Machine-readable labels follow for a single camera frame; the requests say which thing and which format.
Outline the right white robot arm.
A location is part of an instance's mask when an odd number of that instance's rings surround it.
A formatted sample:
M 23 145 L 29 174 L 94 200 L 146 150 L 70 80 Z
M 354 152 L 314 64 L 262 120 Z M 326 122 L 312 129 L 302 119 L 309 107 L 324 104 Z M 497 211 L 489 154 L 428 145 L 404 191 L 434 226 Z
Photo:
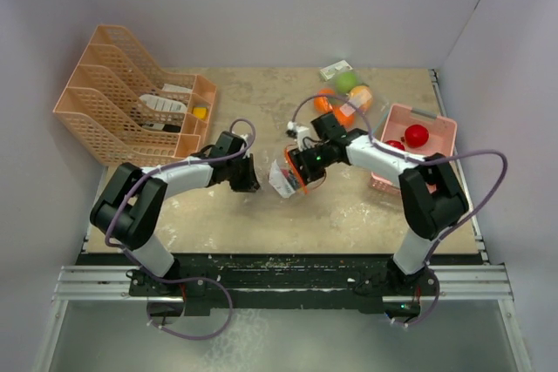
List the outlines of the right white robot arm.
M 343 163 L 374 172 L 399 189 L 408 231 L 387 262 L 386 279 L 394 293 L 409 294 L 419 284 L 435 242 L 469 210 L 454 170 L 441 154 L 406 153 L 363 129 L 348 131 L 331 112 L 311 124 L 317 142 L 305 126 L 294 121 L 287 125 L 296 147 L 286 152 L 286 160 L 301 186 L 323 179 L 329 166 Z

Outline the red fake apple one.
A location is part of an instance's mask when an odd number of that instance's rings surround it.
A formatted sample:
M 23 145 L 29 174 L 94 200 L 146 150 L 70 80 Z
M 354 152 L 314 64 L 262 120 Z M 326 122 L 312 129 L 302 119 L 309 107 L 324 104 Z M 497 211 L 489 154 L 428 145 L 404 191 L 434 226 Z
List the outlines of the red fake apple one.
M 405 129 L 405 143 L 411 148 L 422 147 L 428 142 L 429 138 L 429 131 L 422 125 L 410 125 Z

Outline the red fake apple two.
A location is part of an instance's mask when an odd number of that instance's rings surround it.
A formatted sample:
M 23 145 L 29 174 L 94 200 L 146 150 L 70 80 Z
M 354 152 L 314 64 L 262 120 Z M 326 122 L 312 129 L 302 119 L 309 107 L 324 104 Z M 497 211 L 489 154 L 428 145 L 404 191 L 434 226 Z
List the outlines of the red fake apple two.
M 388 141 L 386 141 L 385 143 L 386 143 L 387 145 L 392 146 L 392 147 L 394 147 L 394 148 L 397 148 L 397 149 L 399 149 L 399 150 L 402 150 L 402 151 L 405 150 L 405 145 L 404 145 L 402 142 L 398 141 L 398 140 L 388 140 Z

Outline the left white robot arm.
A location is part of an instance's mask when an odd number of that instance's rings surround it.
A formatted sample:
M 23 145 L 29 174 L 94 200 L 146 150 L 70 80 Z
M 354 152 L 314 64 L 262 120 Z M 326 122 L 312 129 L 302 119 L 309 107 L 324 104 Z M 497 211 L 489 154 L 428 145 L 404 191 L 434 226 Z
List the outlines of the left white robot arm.
M 170 295 L 180 283 L 180 263 L 155 236 L 163 203 L 178 194 L 227 182 L 232 191 L 254 193 L 255 176 L 249 135 L 222 132 L 209 145 L 182 161 L 161 167 L 117 167 L 91 212 L 90 223 L 106 243 L 130 254 L 146 271 L 148 283 L 160 295 Z

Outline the zip bag of mixed fruit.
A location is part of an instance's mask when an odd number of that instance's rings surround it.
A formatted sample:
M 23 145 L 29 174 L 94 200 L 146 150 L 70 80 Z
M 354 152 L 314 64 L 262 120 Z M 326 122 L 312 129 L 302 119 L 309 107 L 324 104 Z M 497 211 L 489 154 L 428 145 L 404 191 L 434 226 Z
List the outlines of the zip bag of mixed fruit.
M 333 112 L 338 122 L 345 128 L 351 128 L 360 119 L 355 109 L 339 98 L 356 106 L 366 117 L 371 127 L 376 130 L 389 111 L 388 101 L 375 92 L 370 85 L 355 71 L 339 72 L 313 99 L 313 105 L 320 114 Z

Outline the pink perforated plastic basket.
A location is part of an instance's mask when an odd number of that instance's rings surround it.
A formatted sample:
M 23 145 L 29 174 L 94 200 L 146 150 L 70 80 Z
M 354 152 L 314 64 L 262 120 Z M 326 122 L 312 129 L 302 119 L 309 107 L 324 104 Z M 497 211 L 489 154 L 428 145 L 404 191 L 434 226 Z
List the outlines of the pink perforated plastic basket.
M 453 155 L 457 123 L 450 118 L 393 104 L 378 139 L 386 144 L 398 142 L 406 152 L 431 156 Z

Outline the zip bag of red apples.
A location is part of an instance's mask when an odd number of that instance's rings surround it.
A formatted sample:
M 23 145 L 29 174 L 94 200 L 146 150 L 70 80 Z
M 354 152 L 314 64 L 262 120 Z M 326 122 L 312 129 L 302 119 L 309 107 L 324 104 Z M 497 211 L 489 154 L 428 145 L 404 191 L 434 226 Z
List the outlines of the zip bag of red apples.
M 319 180 L 311 181 L 307 186 L 303 185 L 288 160 L 288 152 L 295 147 L 295 144 L 287 144 L 276 155 L 267 174 L 269 185 L 282 199 L 289 199 L 296 195 L 307 195 L 320 187 L 326 180 L 326 176 L 324 176 Z

